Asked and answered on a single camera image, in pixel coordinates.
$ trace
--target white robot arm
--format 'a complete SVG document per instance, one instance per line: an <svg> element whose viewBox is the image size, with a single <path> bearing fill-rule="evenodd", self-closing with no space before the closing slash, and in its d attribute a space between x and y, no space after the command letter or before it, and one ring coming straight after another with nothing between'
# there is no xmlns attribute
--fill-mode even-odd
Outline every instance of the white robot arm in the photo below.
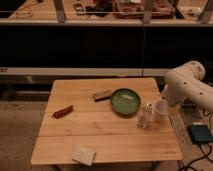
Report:
<svg viewBox="0 0 213 171"><path fill-rule="evenodd" d="M201 63L187 62L165 75L166 86L161 94L171 106L182 104L188 98L213 113L213 88L200 81L204 76L205 68Z"/></svg>

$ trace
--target box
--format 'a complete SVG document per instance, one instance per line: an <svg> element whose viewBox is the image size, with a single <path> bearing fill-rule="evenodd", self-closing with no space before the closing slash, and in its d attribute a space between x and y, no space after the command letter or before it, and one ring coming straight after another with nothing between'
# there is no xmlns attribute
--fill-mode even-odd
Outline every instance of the box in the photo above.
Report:
<svg viewBox="0 0 213 171"><path fill-rule="evenodd" d="M141 18L144 0L114 0L113 11L118 18ZM152 18L173 18L175 9L167 0L155 0Z"/></svg>

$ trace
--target glass cabinet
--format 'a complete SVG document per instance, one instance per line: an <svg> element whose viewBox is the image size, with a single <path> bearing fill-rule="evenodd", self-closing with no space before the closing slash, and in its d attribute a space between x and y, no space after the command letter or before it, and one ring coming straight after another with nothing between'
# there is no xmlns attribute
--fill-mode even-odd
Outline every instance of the glass cabinet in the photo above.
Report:
<svg viewBox="0 0 213 171"><path fill-rule="evenodd" d="M213 0L1 0L0 23L212 24Z"/></svg>
<svg viewBox="0 0 213 171"><path fill-rule="evenodd" d="M1 0L0 76L162 76L192 59L212 73L212 8L213 0Z"/></svg>

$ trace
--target wooden table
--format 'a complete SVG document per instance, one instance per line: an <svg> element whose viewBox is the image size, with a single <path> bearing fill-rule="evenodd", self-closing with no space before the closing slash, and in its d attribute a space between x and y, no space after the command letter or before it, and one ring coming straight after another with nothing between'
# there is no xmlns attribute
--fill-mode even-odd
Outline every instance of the wooden table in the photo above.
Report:
<svg viewBox="0 0 213 171"><path fill-rule="evenodd" d="M146 129L137 116L122 118L110 101L94 102L95 92L118 88L136 91L142 104L154 102L160 93L153 78L58 80L54 82L33 151L33 165L74 164L71 154L81 145L96 151L94 163L179 160L182 158L170 120ZM74 111L55 119L52 114L69 105Z"/></svg>

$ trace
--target table leg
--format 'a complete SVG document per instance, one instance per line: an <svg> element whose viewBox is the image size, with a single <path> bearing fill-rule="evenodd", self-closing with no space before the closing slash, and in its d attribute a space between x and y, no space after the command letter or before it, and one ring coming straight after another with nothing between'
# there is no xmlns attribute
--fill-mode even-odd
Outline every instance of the table leg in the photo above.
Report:
<svg viewBox="0 0 213 171"><path fill-rule="evenodd" d="M160 165L161 163L162 163L161 161L152 162L151 170L152 170L152 171L157 171L157 168L159 167L159 165Z"/></svg>
<svg viewBox="0 0 213 171"><path fill-rule="evenodd" d="M56 165L56 164L51 165L51 167L52 167L52 169L53 169L54 171L62 171L61 168L60 168L58 165Z"/></svg>

